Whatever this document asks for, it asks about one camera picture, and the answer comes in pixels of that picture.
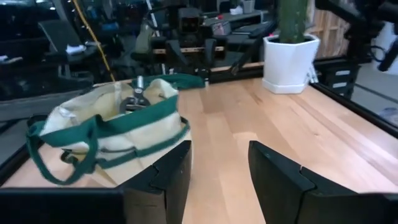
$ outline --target cactus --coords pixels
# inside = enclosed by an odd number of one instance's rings
[[[299,44],[304,42],[308,0],[279,0],[279,42]]]

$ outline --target yellow cable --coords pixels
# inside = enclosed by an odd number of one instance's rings
[[[104,54],[104,51],[103,51],[103,49],[101,47],[101,43],[97,40],[97,37],[95,36],[93,30],[91,29],[90,25],[86,21],[86,18],[84,17],[83,13],[81,12],[81,9],[80,9],[79,4],[77,3],[77,0],[72,0],[72,1],[73,1],[73,4],[75,5],[75,8],[77,10],[77,13],[79,14],[79,17],[80,17],[81,21],[83,21],[84,25],[88,29],[88,32],[90,33],[91,37],[95,41],[95,44],[97,45],[97,48],[98,48],[98,50],[99,50],[99,52],[100,52],[100,54],[102,56],[102,60],[104,61],[105,67],[106,67],[107,71],[109,72],[109,74],[111,75],[112,82],[115,82],[114,76],[113,76],[112,71],[111,71],[111,67],[108,64],[108,61],[106,60],[106,57],[105,57],[105,54]]]

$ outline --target wooden tabletop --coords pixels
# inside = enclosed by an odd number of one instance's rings
[[[398,192],[398,140],[308,87],[273,95],[260,79],[182,91],[179,110],[192,126],[195,165],[184,224],[265,223],[249,175],[248,146],[258,140],[357,192]],[[41,151],[58,176],[59,152]],[[31,161],[4,185],[50,186]],[[89,177],[76,186],[94,186]]]

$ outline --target wooden table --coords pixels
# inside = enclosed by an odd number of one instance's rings
[[[303,166],[357,192],[398,192],[398,140],[308,87],[273,95],[261,80],[182,91],[180,112],[190,120],[195,166],[184,224],[265,223],[248,167],[248,142],[258,140]],[[70,168],[43,147],[59,177]],[[86,177],[75,186],[96,186]],[[51,186],[31,161],[4,187]]]

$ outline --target canvas tote bag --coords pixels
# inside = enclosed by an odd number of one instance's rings
[[[119,105],[131,96],[126,83],[102,85],[57,106],[46,121],[34,123],[27,148],[41,174],[58,185],[70,185],[85,174],[105,187],[115,187],[191,140],[190,127],[177,111],[178,90],[155,79],[143,95],[150,106],[121,114]],[[38,153],[39,142],[65,152],[61,160],[73,164],[66,180],[53,176]]]

